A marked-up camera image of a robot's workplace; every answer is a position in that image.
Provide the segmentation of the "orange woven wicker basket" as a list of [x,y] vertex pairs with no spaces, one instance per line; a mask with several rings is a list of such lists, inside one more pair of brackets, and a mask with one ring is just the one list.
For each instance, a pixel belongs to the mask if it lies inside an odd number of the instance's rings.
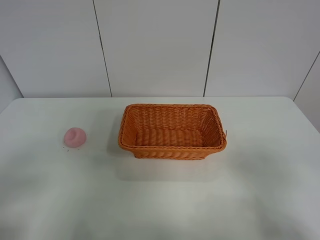
[[209,104],[131,104],[118,145],[138,159],[203,160],[223,151],[227,134]]

